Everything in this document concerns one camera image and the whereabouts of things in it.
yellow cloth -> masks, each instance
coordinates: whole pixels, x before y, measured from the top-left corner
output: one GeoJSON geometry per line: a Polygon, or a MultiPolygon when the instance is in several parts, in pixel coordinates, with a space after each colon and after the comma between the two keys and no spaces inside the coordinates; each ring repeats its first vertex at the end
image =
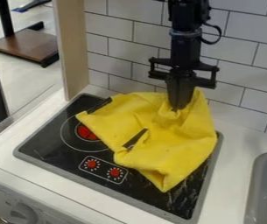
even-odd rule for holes
{"type": "Polygon", "coordinates": [[[198,88],[177,112],[161,93],[119,94],[112,100],[77,119],[115,152],[116,164],[138,170],[163,193],[195,171],[216,145],[207,100],[198,88]],[[148,130],[132,150],[123,147],[143,129],[148,130]]]}

wooden panel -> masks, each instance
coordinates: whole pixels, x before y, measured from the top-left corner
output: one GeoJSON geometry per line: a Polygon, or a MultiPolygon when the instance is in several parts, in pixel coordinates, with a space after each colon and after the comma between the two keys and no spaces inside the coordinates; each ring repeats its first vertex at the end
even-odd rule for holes
{"type": "Polygon", "coordinates": [[[67,100],[88,83],[88,50],[83,0],[54,0],[54,15],[67,100]]]}
{"type": "Polygon", "coordinates": [[[25,29],[0,39],[0,52],[37,62],[41,62],[57,51],[56,37],[41,31],[25,29]]]}

toy stove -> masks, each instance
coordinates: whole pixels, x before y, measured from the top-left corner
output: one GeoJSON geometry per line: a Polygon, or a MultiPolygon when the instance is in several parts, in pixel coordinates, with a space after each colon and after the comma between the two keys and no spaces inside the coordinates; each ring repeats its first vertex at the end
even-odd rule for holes
{"type": "MultiPolygon", "coordinates": [[[[15,156],[169,221],[195,223],[220,147],[187,179],[162,193],[138,171],[115,164],[113,151],[75,118],[103,105],[103,99],[79,96],[19,146],[15,156]]],[[[137,140],[131,139],[130,146],[137,140]]]]}

white countertop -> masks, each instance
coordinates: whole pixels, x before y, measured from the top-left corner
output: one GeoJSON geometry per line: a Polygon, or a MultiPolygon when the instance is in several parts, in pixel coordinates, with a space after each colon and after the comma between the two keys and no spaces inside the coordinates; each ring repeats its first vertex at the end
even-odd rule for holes
{"type": "MultiPolygon", "coordinates": [[[[95,86],[84,92],[102,97],[114,94],[95,86]]],[[[12,155],[34,130],[66,105],[60,90],[0,135],[0,183],[86,223],[171,223],[12,155]]],[[[215,126],[225,138],[199,224],[242,224],[252,165],[256,157],[267,152],[267,134],[218,120],[215,126]]]]}

sink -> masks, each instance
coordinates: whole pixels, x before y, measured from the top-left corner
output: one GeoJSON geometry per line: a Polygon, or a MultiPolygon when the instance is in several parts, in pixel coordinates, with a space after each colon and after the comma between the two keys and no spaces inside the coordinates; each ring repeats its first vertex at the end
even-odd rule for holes
{"type": "Polygon", "coordinates": [[[244,224],[267,224],[267,153],[253,166],[244,224]]]}

